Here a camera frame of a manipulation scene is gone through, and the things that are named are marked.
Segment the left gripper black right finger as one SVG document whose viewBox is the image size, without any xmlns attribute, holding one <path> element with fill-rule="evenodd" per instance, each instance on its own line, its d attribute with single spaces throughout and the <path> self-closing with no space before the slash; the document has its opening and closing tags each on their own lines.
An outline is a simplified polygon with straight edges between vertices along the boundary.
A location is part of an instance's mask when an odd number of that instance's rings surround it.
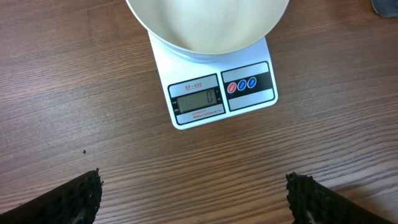
<svg viewBox="0 0 398 224">
<path fill-rule="evenodd" d="M 313 177 L 286 175 L 287 201 L 294 224 L 392 224 L 316 182 Z"/>
</svg>

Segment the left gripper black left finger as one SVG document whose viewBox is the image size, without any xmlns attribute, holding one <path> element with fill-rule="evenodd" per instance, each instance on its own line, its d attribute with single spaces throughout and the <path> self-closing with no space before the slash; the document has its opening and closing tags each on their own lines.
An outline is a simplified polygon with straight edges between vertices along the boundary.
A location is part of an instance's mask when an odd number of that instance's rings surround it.
<svg viewBox="0 0 398 224">
<path fill-rule="evenodd" d="M 102 198 L 99 170 L 73 180 L 1 214 L 1 223 L 87 223 L 95 221 Z"/>
</svg>

